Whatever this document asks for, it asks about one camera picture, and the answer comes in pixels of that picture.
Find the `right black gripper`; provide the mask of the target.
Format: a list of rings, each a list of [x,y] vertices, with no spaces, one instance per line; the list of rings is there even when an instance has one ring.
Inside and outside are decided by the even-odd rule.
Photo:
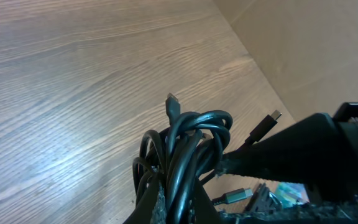
[[[315,113],[270,136],[261,123],[216,173],[302,183],[309,202],[272,212],[226,214],[239,223],[358,223],[358,103]]]

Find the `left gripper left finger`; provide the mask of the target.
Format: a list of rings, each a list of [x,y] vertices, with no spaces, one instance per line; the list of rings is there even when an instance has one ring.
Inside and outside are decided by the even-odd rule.
[[[124,224],[166,224],[165,190],[160,174],[153,177],[135,210]]]

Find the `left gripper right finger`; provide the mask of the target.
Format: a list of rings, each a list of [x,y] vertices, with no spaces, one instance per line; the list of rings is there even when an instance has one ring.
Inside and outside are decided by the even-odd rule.
[[[194,184],[195,224],[222,224],[218,212],[198,179]]]

